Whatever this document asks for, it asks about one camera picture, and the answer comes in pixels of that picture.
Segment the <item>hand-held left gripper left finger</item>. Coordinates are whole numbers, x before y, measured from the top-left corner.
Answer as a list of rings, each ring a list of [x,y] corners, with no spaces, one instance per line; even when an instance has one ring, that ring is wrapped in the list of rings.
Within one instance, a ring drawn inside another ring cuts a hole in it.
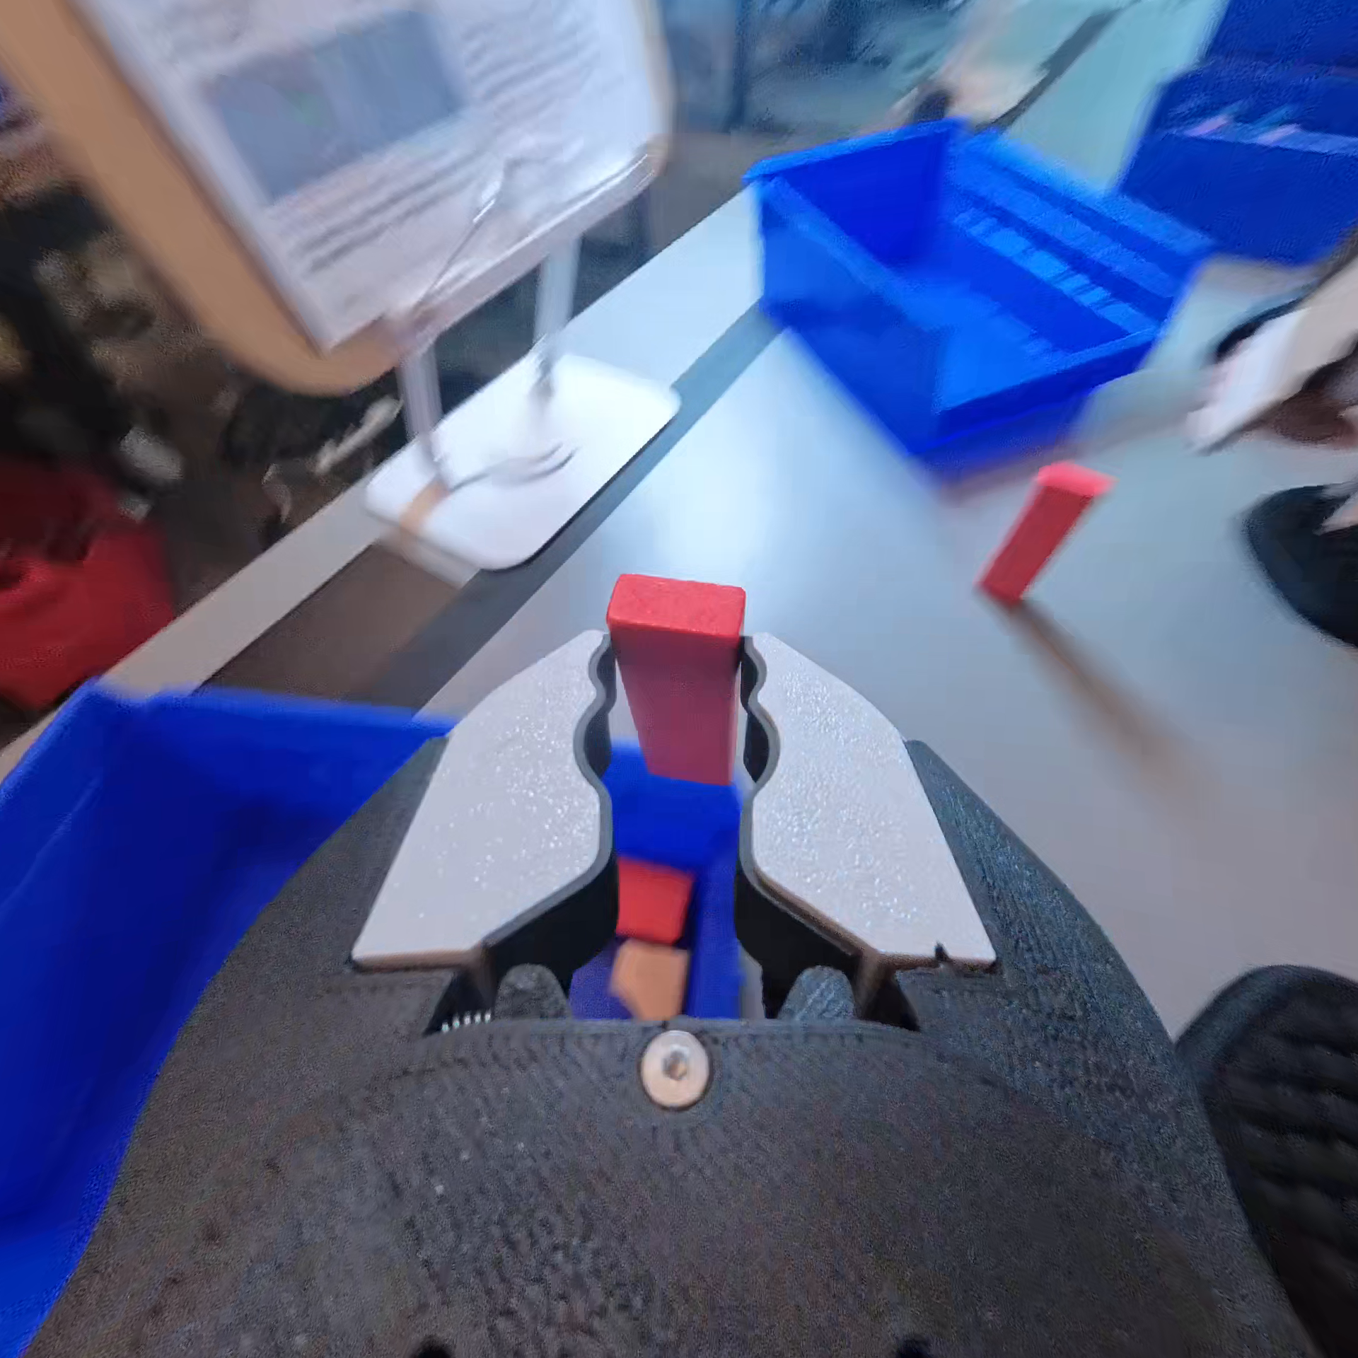
[[[610,644],[582,633],[453,728],[353,945],[358,971],[573,972],[606,941],[615,701]]]

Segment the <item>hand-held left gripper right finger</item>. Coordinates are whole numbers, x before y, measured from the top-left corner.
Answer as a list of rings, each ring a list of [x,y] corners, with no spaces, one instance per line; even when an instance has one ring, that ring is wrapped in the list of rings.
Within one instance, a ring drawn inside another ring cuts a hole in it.
[[[893,974],[996,948],[906,739],[847,683],[771,634],[742,642],[741,869],[775,914],[746,950],[768,974]]]

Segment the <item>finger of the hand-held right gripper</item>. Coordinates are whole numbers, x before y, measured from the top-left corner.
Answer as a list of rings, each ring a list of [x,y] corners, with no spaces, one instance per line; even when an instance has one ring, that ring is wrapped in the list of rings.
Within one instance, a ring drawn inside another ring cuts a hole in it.
[[[1200,405],[1221,340],[1248,317],[1295,296],[1315,280],[1315,266],[1290,267],[1211,259],[1182,298],[1146,363],[1098,390],[1075,426],[1077,445],[1124,445],[1182,434]]]
[[[1200,406],[1187,421],[1195,452],[1216,452],[1298,395],[1306,380],[1355,348],[1355,316],[1316,303],[1261,319],[1211,366]]]

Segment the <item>red wooden block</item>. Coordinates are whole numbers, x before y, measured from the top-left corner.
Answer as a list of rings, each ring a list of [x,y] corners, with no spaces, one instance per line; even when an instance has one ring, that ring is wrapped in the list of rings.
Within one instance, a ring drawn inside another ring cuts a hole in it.
[[[734,586],[616,579],[606,628],[652,775],[708,788],[733,781],[746,604]]]
[[[618,859],[619,940],[678,946],[686,935],[694,875],[636,857]]]
[[[1074,463],[1045,466],[1004,542],[978,578],[993,602],[1017,607],[1116,477]]]

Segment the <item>blue plastic bin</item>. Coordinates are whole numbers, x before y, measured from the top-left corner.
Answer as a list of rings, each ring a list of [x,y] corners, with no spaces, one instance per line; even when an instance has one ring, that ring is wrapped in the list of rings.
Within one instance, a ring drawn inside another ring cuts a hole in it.
[[[1117,188],[1231,258],[1324,262],[1357,220],[1357,4],[1227,4]]]
[[[435,760],[362,707],[94,691],[3,791],[3,1355],[754,1355],[710,1165],[639,1184],[623,1011],[532,1053],[348,961]]]
[[[765,159],[746,183],[763,313],[946,479],[1064,440],[1216,251],[957,120]]]

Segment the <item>black chair seat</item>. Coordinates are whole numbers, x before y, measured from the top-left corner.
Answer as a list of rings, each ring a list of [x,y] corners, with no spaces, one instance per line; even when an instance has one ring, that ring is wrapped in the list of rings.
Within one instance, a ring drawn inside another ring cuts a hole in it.
[[[1258,502],[1245,544],[1284,607],[1316,633],[1357,647],[1357,529],[1329,529],[1347,502],[1340,486],[1294,487]]]

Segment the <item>tan wooden block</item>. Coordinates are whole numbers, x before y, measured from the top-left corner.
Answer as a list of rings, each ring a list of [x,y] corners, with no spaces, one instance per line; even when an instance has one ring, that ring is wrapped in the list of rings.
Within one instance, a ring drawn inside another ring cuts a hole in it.
[[[686,1011],[691,953],[624,940],[608,975],[608,993],[639,1022],[666,1022]]]

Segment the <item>red bag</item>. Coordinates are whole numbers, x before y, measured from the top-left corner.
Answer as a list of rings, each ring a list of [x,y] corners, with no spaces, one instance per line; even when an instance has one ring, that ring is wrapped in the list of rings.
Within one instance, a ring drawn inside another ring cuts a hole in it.
[[[175,620],[155,523],[92,471],[3,458],[3,709],[52,709]]]

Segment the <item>black mesh chair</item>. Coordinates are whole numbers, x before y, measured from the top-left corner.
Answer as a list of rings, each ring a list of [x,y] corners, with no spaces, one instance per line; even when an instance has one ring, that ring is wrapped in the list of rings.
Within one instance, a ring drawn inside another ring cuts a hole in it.
[[[1357,1355],[1357,985],[1269,966],[1177,1038],[1250,1232],[1323,1355]]]

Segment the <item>white sign stand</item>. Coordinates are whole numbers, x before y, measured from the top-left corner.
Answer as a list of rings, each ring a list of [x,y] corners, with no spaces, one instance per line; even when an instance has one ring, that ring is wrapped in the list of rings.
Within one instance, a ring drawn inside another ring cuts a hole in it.
[[[367,490],[477,573],[530,562],[670,421],[668,384],[571,356],[584,237],[668,157],[655,4],[79,4],[288,317],[296,390],[396,374]]]

